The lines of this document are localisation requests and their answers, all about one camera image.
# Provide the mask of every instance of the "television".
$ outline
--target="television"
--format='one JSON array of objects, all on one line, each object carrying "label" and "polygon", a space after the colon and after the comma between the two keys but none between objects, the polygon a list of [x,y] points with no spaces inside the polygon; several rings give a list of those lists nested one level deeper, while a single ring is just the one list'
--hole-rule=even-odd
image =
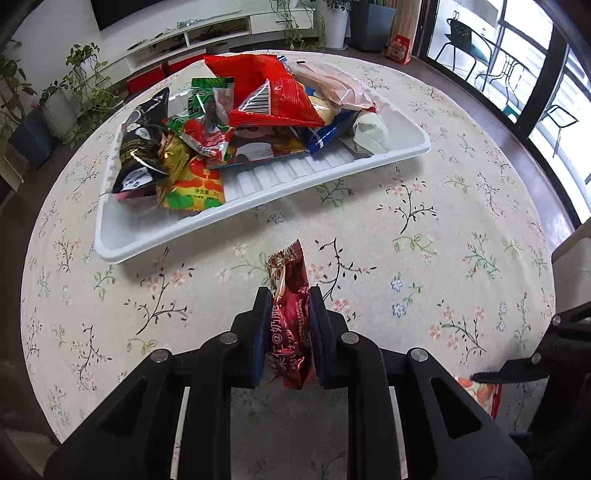
[{"label": "television", "polygon": [[90,0],[99,30],[163,0]]}]

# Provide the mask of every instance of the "metal screw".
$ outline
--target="metal screw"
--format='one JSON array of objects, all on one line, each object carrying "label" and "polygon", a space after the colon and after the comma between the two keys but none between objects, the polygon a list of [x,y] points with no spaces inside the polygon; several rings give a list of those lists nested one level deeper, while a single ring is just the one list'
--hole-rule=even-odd
[{"label": "metal screw", "polygon": [[344,341],[344,343],[354,345],[357,342],[359,342],[359,335],[357,335],[355,332],[345,332],[343,335],[340,336],[340,339]]},{"label": "metal screw", "polygon": [[168,350],[165,350],[164,348],[159,348],[158,350],[152,352],[152,355],[150,355],[150,360],[156,362],[157,364],[164,362],[167,358]]},{"label": "metal screw", "polygon": [[220,335],[220,342],[222,342],[224,345],[231,345],[237,341],[238,335],[236,335],[234,332],[224,332]]},{"label": "metal screw", "polygon": [[424,362],[427,358],[429,358],[427,351],[422,348],[415,348],[411,350],[410,356],[417,362]]}]

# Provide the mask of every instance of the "gray plant pot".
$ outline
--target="gray plant pot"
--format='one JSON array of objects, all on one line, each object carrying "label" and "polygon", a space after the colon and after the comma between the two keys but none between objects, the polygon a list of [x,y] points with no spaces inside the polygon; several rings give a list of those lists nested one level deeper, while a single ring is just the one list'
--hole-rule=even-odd
[{"label": "gray plant pot", "polygon": [[390,36],[395,8],[367,3],[351,2],[350,45],[359,51],[382,52]]}]

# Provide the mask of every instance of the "red storage box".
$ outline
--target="red storage box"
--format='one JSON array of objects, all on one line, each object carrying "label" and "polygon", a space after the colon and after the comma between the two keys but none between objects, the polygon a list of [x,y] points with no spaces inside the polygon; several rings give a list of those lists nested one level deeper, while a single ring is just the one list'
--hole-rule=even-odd
[{"label": "red storage box", "polygon": [[205,56],[205,52],[200,53],[199,55],[194,55],[194,56],[189,57],[187,59],[175,60],[175,63],[169,63],[167,65],[166,72],[168,75],[172,75],[173,73],[177,73],[180,70],[182,70],[183,68],[191,65],[192,63],[195,63],[196,61],[199,61],[199,60],[203,60],[204,56]]},{"label": "red storage box", "polygon": [[148,72],[141,73],[137,77],[127,80],[127,89],[130,93],[143,92],[166,77],[164,65],[159,65]]}]

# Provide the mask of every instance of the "red chip bag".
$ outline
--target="red chip bag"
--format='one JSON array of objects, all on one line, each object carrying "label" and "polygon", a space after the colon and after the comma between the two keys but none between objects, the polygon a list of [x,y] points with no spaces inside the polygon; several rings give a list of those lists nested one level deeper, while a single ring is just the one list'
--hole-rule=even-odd
[{"label": "red chip bag", "polygon": [[205,63],[219,77],[234,77],[231,127],[282,125],[323,127],[304,87],[273,55],[205,55]]}]

